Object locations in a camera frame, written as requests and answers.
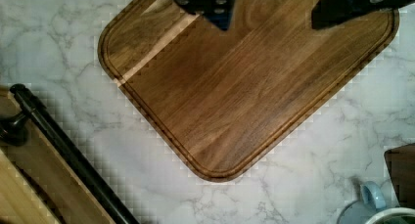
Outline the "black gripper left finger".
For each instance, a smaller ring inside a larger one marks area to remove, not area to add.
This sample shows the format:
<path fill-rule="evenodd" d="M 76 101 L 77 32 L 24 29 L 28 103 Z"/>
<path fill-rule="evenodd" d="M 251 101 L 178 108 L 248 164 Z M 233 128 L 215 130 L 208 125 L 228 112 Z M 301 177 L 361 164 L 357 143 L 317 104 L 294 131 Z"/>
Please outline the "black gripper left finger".
<path fill-rule="evenodd" d="M 229 28 L 235 0 L 173 0 L 190 15 L 202 15 L 222 31 Z"/>

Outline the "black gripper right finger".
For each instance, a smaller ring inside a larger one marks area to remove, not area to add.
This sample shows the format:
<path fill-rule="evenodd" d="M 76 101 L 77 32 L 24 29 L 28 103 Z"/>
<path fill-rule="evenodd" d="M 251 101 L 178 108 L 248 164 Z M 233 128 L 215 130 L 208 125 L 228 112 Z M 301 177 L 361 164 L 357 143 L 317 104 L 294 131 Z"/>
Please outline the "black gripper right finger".
<path fill-rule="evenodd" d="M 325 29 L 375 11 L 394 10 L 414 0 L 319 0 L 311 11 L 313 29 Z"/>

